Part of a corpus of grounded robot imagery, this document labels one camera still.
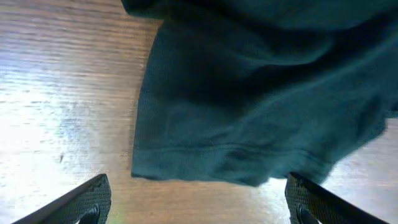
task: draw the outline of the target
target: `dark green shirt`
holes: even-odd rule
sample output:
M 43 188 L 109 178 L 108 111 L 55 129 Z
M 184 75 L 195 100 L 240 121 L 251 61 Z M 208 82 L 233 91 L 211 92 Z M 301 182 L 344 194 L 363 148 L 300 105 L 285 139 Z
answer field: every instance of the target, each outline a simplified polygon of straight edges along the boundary
M 133 177 L 321 182 L 398 102 L 398 1 L 123 0 L 164 19 L 138 104 Z

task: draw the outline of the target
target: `cloth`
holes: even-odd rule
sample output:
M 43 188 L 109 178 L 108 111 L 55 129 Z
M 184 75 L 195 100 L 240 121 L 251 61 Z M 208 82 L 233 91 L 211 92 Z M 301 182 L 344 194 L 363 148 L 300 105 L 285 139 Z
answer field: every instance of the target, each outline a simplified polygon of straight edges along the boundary
M 164 19 L 141 88 L 132 176 L 314 181 L 398 102 L 398 1 L 123 0 Z

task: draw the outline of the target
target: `t-shirt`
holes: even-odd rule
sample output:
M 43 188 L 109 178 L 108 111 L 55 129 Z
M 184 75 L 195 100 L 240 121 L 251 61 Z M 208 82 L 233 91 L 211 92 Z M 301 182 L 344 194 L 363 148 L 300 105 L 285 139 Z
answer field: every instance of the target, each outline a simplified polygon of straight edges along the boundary
M 132 176 L 324 180 L 398 108 L 398 1 L 123 0 L 164 20 Z

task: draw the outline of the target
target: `dark green fabric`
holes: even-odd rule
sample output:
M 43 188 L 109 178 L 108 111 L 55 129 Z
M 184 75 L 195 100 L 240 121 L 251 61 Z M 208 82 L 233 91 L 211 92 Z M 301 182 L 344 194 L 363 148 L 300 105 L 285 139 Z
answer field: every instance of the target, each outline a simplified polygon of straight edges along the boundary
M 394 114 L 397 1 L 123 4 L 164 19 L 139 98 L 133 177 L 257 186 L 298 172 L 321 182 Z

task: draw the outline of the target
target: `wooden table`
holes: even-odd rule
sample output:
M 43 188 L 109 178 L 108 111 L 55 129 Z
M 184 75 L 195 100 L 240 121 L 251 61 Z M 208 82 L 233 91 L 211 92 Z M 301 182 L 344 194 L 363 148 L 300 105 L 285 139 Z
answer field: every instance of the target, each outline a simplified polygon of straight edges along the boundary
M 139 87 L 161 21 L 119 0 L 0 1 L 0 223 L 99 173 L 108 223 L 288 223 L 284 180 L 259 188 L 130 177 Z M 398 222 L 398 121 L 325 187 Z

